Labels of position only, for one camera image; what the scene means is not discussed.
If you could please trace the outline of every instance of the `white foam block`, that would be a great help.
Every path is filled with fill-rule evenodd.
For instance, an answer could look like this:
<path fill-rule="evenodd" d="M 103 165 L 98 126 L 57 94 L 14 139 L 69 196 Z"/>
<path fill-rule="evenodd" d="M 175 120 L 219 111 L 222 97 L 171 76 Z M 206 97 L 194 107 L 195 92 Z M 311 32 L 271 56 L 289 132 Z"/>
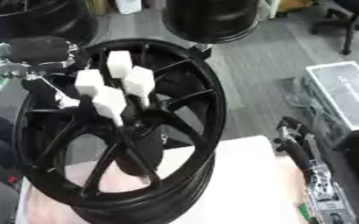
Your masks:
<path fill-rule="evenodd" d="M 149 104 L 148 96 L 155 88 L 153 71 L 140 66 L 133 67 L 123 80 L 123 87 L 128 94 L 142 98 L 144 105 Z"/>
<path fill-rule="evenodd" d="M 110 52 L 107 66 L 111 77 L 114 79 L 123 79 L 132 70 L 132 58 L 128 51 Z"/>
<path fill-rule="evenodd" d="M 107 86 L 99 87 L 93 103 L 100 116 L 113 119 L 117 126 L 123 126 L 121 114 L 126 107 L 123 90 Z"/>
<path fill-rule="evenodd" d="M 81 70 L 77 73 L 74 85 L 81 95 L 94 97 L 98 88 L 104 86 L 104 81 L 98 69 Z"/>

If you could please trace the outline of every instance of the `white table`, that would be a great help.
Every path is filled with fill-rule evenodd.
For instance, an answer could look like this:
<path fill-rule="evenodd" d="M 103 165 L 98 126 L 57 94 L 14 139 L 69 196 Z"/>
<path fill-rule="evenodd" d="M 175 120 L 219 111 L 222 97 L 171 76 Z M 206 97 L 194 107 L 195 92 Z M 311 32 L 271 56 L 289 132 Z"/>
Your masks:
<path fill-rule="evenodd" d="M 187 147 L 165 152 L 164 163 L 158 168 L 159 176 L 167 176 L 191 154 Z M 68 172 L 81 172 L 78 164 Z M 75 180 L 81 183 L 85 178 Z M 121 191 L 134 186 L 142 187 L 138 178 L 127 185 L 117 181 L 124 175 L 116 169 L 103 176 L 101 189 Z M 296 209 L 300 203 L 301 174 L 288 157 L 276 158 L 270 142 L 264 136 L 254 136 L 221 142 L 217 147 L 214 174 L 200 200 L 172 224 L 298 224 L 303 223 Z M 28 181 L 19 202 L 17 224 L 84 224 L 70 207 L 53 201 Z"/>

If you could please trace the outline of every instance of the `floor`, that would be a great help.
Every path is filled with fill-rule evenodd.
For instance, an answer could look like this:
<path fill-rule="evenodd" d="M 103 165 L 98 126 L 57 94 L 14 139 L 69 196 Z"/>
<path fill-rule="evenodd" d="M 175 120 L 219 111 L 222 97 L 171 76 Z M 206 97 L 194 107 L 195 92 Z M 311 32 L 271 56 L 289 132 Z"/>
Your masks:
<path fill-rule="evenodd" d="M 353 43 L 353 52 L 341 56 L 343 31 L 327 31 L 320 36 L 309 34 L 308 27 L 323 17 L 321 7 L 302 10 L 262 22 L 248 37 L 236 42 L 215 45 L 208 64 L 222 82 L 228 100 L 228 120 L 223 139 L 277 135 L 275 127 L 281 116 L 297 116 L 285 100 L 283 83 L 301 76 L 306 66 L 355 60 L 359 64 L 359 33 Z M 158 10 L 122 16 L 100 17 L 99 32 L 93 43 L 109 39 L 152 38 L 163 39 L 182 46 L 192 43 L 173 36 L 161 23 Z M 13 119 L 25 93 L 18 83 L 12 82 L 0 95 L 0 115 Z M 359 215 L 359 185 L 341 160 L 336 162 L 336 176 L 341 180 Z"/>

